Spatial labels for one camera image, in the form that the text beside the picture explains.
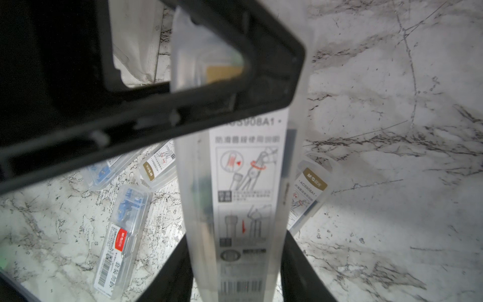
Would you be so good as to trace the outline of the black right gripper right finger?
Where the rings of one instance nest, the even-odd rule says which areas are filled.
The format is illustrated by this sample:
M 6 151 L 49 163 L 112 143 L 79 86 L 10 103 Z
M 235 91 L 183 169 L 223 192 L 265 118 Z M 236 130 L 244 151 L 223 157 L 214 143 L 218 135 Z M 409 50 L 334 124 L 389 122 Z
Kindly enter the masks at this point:
M 289 231 L 284 241 L 280 276 L 284 301 L 337 302 Z

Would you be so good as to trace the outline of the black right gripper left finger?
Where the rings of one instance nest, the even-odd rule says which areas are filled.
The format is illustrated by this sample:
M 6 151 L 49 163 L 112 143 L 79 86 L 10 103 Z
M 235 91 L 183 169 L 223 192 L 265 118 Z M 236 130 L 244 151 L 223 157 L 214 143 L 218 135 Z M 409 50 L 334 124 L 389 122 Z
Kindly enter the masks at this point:
M 162 269 L 137 301 L 190 301 L 193 271 L 186 235 L 177 244 Z

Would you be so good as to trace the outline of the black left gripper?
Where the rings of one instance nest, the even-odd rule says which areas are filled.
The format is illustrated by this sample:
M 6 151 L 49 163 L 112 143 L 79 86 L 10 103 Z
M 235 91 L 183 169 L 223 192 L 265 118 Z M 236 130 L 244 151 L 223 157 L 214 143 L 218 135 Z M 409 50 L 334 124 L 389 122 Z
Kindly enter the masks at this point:
M 1 192 L 288 107 L 306 49 L 258 1 L 178 1 L 241 53 L 238 77 L 131 89 L 113 62 L 107 1 L 1 2 Z

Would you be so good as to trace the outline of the clear compass case white label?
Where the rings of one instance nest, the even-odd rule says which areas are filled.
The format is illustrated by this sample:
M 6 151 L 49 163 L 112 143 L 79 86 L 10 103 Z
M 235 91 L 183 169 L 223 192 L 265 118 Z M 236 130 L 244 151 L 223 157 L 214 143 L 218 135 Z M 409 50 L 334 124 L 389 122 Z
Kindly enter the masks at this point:
M 333 191 L 335 167 L 328 157 L 309 153 L 298 164 L 289 211 L 288 231 L 295 235 Z

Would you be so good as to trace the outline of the clear compass case barcode label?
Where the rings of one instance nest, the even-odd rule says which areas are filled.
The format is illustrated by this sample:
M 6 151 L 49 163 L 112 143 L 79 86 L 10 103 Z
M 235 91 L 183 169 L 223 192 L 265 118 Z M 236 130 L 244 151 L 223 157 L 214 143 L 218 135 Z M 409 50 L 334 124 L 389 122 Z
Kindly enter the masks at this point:
M 273 298 L 305 128 L 305 1 L 180 1 L 177 178 L 202 301 Z

